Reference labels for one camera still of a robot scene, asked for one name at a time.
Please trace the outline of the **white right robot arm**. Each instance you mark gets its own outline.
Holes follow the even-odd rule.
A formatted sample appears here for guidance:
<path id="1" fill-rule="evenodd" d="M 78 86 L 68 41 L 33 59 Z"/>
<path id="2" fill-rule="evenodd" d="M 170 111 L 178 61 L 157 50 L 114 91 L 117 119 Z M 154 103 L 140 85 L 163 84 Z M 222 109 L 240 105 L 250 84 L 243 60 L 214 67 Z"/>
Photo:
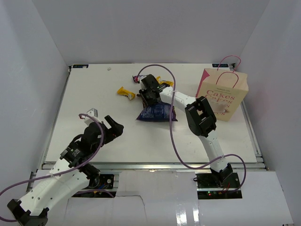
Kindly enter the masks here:
<path id="1" fill-rule="evenodd" d="M 167 83 L 159 84 L 151 74 L 143 76 L 140 85 L 139 94 L 147 106 L 166 103 L 185 113 L 190 131 L 200 139 L 205 148 L 213 184 L 219 188 L 225 187 L 233 170 L 218 141 L 217 119 L 208 100 L 205 97 L 190 97 Z"/>

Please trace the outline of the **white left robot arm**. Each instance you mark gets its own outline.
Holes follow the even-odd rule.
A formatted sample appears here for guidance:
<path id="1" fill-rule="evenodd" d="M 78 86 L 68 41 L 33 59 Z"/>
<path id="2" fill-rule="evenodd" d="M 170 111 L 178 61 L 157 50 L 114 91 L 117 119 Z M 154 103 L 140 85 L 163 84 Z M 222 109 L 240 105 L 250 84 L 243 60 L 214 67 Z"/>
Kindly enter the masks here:
<path id="1" fill-rule="evenodd" d="M 13 222 L 22 226 L 44 226 L 48 212 L 60 201 L 99 184 L 101 173 L 89 162 L 101 147 L 122 135 L 124 126 L 108 115 L 105 120 L 109 128 L 95 116 L 80 114 L 80 118 L 87 124 L 84 132 L 73 138 L 46 176 L 34 178 L 38 183 L 31 191 L 7 204 Z"/>

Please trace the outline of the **large blue snack bag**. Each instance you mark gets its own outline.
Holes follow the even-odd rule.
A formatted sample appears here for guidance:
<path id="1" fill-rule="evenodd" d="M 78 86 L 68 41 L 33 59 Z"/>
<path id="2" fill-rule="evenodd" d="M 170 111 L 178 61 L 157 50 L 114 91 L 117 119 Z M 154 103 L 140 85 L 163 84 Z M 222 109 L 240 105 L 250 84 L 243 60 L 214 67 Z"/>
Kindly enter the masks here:
<path id="1" fill-rule="evenodd" d="M 170 110 L 171 105 L 163 102 L 146 106 L 136 120 L 145 122 L 169 122 Z"/>

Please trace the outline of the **beige paper cakes bag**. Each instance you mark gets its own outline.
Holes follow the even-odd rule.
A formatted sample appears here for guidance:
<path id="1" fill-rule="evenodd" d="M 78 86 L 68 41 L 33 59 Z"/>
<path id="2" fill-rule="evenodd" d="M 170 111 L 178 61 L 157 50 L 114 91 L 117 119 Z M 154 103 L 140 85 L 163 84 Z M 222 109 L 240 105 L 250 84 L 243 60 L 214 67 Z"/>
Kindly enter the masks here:
<path id="1" fill-rule="evenodd" d="M 247 74 L 222 68 L 222 61 L 205 68 L 196 97 L 205 97 L 217 120 L 229 121 L 249 91 Z"/>

